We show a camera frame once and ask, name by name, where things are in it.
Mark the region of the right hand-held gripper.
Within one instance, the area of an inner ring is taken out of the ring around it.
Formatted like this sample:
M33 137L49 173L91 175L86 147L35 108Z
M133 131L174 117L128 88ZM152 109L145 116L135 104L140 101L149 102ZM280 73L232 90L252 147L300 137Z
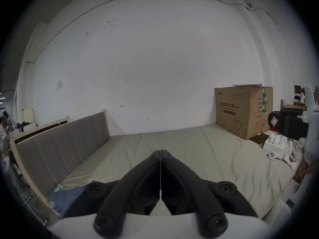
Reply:
M319 162L319 106L316 104L314 92L311 86L305 87L306 112L302 109L281 109L282 129L281 134L291 139L302 138L304 146L303 158L308 166ZM316 173L305 175L299 188L300 196L308 196L318 181Z

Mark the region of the person's right hand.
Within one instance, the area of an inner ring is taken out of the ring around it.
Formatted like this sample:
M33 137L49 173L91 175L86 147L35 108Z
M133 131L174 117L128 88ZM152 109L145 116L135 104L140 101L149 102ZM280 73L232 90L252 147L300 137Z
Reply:
M319 167L318 161L312 162L305 170L305 175L316 173Z

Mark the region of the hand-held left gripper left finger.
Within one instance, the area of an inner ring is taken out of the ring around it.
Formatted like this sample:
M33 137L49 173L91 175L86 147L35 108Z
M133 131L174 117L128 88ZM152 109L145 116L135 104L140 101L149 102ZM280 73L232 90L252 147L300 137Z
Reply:
M103 238L118 238L127 213L150 215L160 200L161 151L132 168L122 179L91 182L67 208L63 218L97 214L93 228Z

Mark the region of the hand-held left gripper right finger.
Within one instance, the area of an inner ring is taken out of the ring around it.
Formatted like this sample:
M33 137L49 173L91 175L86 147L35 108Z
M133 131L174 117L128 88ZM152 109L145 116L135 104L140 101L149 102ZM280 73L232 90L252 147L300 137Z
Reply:
M199 233L205 238L217 238L226 231L225 213L258 217L235 184L201 179L167 150L161 150L161 190L172 215L195 213Z

